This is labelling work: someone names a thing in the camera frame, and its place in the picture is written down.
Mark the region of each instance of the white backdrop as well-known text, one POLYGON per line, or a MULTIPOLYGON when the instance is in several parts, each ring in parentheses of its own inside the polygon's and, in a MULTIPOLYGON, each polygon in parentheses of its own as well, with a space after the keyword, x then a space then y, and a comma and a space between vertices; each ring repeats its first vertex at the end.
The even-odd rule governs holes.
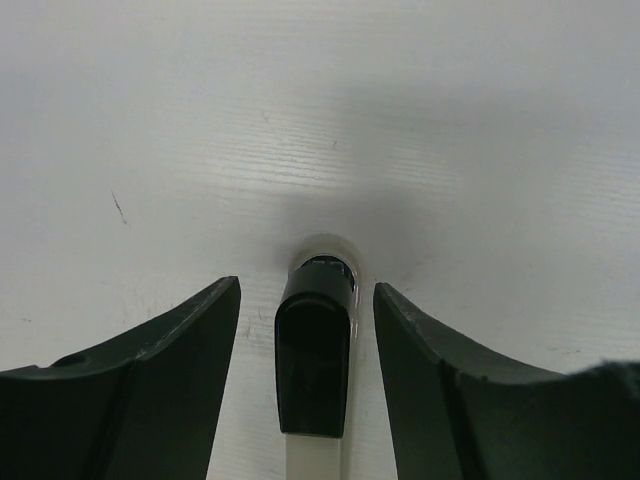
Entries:
POLYGON ((395 478, 375 280, 537 366, 640 358, 637 1, 0 8, 0 369, 236 274, 209 478, 281 479, 273 316, 321 232, 369 272, 351 478, 395 478))

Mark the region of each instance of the black knob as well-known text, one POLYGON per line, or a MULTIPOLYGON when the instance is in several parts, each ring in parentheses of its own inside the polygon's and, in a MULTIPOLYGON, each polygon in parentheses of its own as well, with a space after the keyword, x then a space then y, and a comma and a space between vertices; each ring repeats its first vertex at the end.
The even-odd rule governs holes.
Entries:
POLYGON ((287 280, 275 319, 280 430, 341 438, 355 279, 340 259, 310 258, 287 280))

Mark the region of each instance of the small hole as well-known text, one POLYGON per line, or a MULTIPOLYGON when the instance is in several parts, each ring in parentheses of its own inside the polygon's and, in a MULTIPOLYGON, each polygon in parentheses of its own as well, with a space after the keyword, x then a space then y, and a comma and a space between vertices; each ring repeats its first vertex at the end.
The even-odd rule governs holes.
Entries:
POLYGON ((71 367, 74 365, 86 365, 89 363, 89 357, 84 353, 72 353, 66 357, 62 357, 52 367, 71 367))

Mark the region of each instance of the scratch mark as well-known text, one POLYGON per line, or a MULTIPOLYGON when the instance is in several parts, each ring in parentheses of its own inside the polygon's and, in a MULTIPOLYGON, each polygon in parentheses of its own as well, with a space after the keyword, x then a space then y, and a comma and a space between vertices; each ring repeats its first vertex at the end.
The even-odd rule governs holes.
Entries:
POLYGON ((558 352, 560 355, 571 355, 582 352, 579 348, 547 347, 547 350, 550 352, 558 352))
POLYGON ((122 212, 122 208, 120 208, 120 204, 118 203, 116 194, 113 193, 113 189, 111 190, 111 196, 113 197, 113 203, 115 203, 116 208, 118 209, 118 213, 120 214, 120 220, 122 220, 122 224, 129 225, 129 222, 127 222, 127 220, 124 218, 124 213, 122 212))
POLYGON ((249 324, 247 325, 247 328, 244 331, 244 338, 249 340, 250 335, 251 335, 251 317, 249 317, 249 324))

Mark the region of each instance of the dark green plastic piece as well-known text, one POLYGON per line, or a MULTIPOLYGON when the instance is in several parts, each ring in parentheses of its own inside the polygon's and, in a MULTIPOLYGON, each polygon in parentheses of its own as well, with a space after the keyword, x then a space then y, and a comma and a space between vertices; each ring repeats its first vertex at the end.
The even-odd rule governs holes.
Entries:
POLYGON ((0 479, 203 480, 240 285, 189 300, 49 368, 0 373, 0 479))
POLYGON ((640 364, 538 369, 386 284, 374 314, 398 480, 640 478, 640 364))

